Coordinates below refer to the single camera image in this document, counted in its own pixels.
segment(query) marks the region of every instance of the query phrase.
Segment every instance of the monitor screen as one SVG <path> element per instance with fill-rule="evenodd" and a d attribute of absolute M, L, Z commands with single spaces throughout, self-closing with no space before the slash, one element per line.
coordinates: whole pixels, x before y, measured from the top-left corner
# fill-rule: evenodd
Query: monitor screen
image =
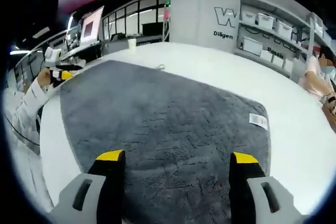
<path fill-rule="evenodd" d="M 84 38 L 85 37 L 88 37 L 91 35 L 91 32 L 92 32 L 92 25 L 93 25 L 93 21 L 88 23 L 86 25 L 86 27 L 84 28 Z"/>

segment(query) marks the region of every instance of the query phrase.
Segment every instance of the pink shirt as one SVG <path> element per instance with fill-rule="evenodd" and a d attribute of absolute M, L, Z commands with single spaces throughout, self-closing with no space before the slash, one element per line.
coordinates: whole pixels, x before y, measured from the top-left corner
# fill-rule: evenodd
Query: pink shirt
<path fill-rule="evenodd" d="M 330 79 L 326 80 L 324 79 L 324 77 L 321 75 L 321 66 L 319 63 L 318 58 L 316 58 L 315 56 L 311 56 L 308 60 L 307 60 L 307 69 L 304 72 L 304 76 L 300 78 L 299 80 L 299 85 L 301 87 L 303 87 L 305 90 L 307 90 L 310 94 L 312 94 L 314 97 L 316 97 L 318 100 L 320 100 L 323 97 L 323 93 L 320 92 L 319 90 L 315 89 L 315 87 L 313 87 L 306 79 L 306 73 L 308 71 L 314 72 L 316 74 L 316 76 L 318 78 L 323 79 L 324 81 L 326 81 L 328 83 L 328 85 L 330 86 L 330 88 L 333 90 L 332 84 Z"/>

